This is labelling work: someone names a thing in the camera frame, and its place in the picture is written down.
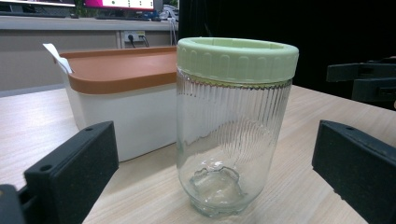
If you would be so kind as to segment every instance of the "computer screen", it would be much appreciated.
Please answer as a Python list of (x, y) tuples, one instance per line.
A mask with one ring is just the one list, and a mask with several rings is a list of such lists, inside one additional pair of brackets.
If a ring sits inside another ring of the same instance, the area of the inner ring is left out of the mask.
[(84, 0), (84, 7), (122, 10), (154, 10), (153, 0)]
[(26, 5), (26, 6), (41, 6), (41, 7), (75, 7), (74, 0), (0, 0), (0, 4), (10, 5)]

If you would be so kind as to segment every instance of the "black curtain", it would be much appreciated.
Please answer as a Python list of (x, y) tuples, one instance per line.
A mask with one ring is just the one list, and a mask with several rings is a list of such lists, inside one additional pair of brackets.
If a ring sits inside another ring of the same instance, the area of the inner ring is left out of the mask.
[(300, 50), (293, 84), (350, 98), (352, 82), (329, 83), (327, 66), (396, 55), (391, 1), (179, 0), (178, 37), (251, 38)]

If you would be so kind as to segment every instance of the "green lid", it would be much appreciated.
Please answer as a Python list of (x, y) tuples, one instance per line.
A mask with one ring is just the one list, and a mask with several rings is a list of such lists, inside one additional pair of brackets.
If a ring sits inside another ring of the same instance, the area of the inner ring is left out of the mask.
[(177, 42), (177, 67), (232, 83), (272, 83), (294, 77), (299, 50), (291, 45), (235, 38), (189, 37)]

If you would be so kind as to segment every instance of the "monitor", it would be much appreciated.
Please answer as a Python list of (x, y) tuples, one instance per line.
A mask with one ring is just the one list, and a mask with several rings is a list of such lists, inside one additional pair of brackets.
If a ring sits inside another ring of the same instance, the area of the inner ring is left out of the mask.
[(154, 0), (83, 0), (83, 6), (100, 9), (96, 19), (152, 17)]
[(0, 0), (0, 15), (64, 17), (64, 12), (76, 7), (75, 0)]
[(154, 10), (153, 0), (84, 0), (85, 7), (124, 10)]

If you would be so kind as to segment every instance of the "jar base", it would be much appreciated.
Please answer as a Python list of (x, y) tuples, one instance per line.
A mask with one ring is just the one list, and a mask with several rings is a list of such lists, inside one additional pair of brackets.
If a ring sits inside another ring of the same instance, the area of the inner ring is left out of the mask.
[(206, 206), (193, 198), (191, 198), (191, 204), (200, 214), (206, 217), (227, 217), (227, 216), (235, 216), (243, 212), (247, 207), (247, 205), (243, 205), (240, 207), (210, 207)]

